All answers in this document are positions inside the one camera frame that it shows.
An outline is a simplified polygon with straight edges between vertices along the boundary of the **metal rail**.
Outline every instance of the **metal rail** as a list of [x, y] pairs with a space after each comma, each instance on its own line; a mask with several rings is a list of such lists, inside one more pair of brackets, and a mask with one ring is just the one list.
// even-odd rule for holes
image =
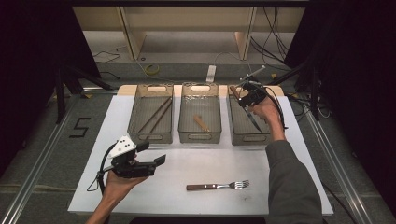
[[26, 177], [24, 183], [21, 185], [19, 192], [17, 193], [14, 200], [8, 207], [6, 215], [2, 219], [2, 224], [17, 223], [18, 218], [20, 217], [24, 206], [27, 204], [27, 201], [29, 200], [35, 188], [36, 182], [43, 173], [43, 170], [46, 167], [50, 155], [53, 149], [55, 149], [58, 140], [62, 132], [64, 131], [64, 126], [69, 120], [70, 114], [74, 106], [76, 105], [78, 99], [79, 97], [76, 95], [70, 98], [70, 102], [66, 108], [66, 113], [64, 115], [64, 118], [59, 124], [56, 124], [54, 130], [52, 131], [49, 137], [49, 140], [47, 141], [46, 145], [43, 148], [43, 151], [41, 152], [40, 156], [35, 162], [35, 165], [32, 167], [32, 171]]
[[362, 224], [373, 223], [373, 221], [370, 219], [369, 214], [367, 213], [367, 209], [364, 206], [364, 203], [361, 200], [359, 193], [356, 191], [349, 176], [347, 175], [346, 170], [344, 169], [344, 166], [338, 159], [338, 156], [335, 153], [334, 148], [332, 147], [332, 144], [330, 143], [320, 122], [315, 120], [311, 112], [307, 112], [307, 117], [327, 157], [327, 160], [332, 167], [332, 171], [334, 172], [335, 177], [340, 184], [341, 190], [346, 196], [346, 199], [350, 205], [350, 208], [352, 209], [356, 220]]

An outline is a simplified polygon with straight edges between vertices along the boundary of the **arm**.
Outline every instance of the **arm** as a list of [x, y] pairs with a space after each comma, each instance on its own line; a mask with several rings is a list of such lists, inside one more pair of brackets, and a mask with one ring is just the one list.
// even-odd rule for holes
[[268, 223], [322, 223], [318, 190], [286, 141], [274, 103], [267, 97], [250, 110], [266, 120], [273, 137], [266, 148], [270, 165]]
[[122, 178], [117, 177], [113, 171], [109, 171], [107, 175], [106, 188], [101, 202], [96, 207], [87, 224], [104, 223], [111, 211], [125, 198], [129, 191], [137, 184], [146, 180], [147, 177], [139, 178]]

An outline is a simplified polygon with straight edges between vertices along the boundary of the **fork handle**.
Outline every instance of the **fork handle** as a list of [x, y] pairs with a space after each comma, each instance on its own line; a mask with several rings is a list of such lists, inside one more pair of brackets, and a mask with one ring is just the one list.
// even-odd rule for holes
[[188, 185], [186, 187], [187, 190], [195, 190], [195, 189], [217, 189], [217, 184], [205, 184], [205, 185]]

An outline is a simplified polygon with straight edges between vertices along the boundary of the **wooden stick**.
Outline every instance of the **wooden stick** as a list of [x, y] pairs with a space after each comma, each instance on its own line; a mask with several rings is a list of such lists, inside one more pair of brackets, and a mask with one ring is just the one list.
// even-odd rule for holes
[[201, 126], [202, 131], [209, 133], [210, 130], [209, 128], [206, 126], [206, 124], [202, 121], [201, 116], [199, 115], [194, 115], [194, 120], [195, 122], [197, 122], [199, 124], [199, 126]]
[[165, 110], [161, 113], [160, 117], [157, 119], [157, 121], [155, 122], [154, 126], [152, 126], [151, 130], [149, 131], [149, 133], [152, 133], [152, 131], [154, 131], [155, 127], [157, 127], [158, 123], [160, 122], [160, 120], [163, 118], [163, 116], [166, 114], [166, 111], [168, 111], [168, 108], [170, 107], [170, 105], [172, 104], [172, 98], [170, 98], [171, 101], [169, 102], [169, 104], [166, 106]]
[[239, 100], [239, 98], [241, 98], [241, 96], [239, 95], [239, 93], [238, 93], [238, 91], [236, 90], [236, 87], [235, 87], [235, 86], [231, 86], [231, 87], [230, 87], [230, 90], [233, 92], [233, 95], [235, 96], [235, 98], [236, 98], [237, 100]]
[[166, 99], [159, 107], [158, 109], [154, 112], [154, 114], [148, 119], [148, 121], [143, 125], [142, 128], [140, 128], [140, 130], [138, 131], [138, 133], [142, 132], [144, 128], [146, 128], [146, 126], [149, 124], [149, 122], [158, 114], [158, 112], [160, 112], [160, 110], [163, 108], [163, 106], [169, 101], [172, 100], [172, 96], [169, 97], [168, 99]]

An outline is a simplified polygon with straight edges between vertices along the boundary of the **fork tines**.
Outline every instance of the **fork tines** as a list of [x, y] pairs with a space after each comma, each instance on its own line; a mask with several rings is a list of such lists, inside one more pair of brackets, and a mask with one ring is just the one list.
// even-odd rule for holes
[[245, 189], [249, 186], [249, 184], [250, 183], [248, 182], [248, 180], [238, 181], [238, 182], [235, 182], [235, 188], [236, 189]]

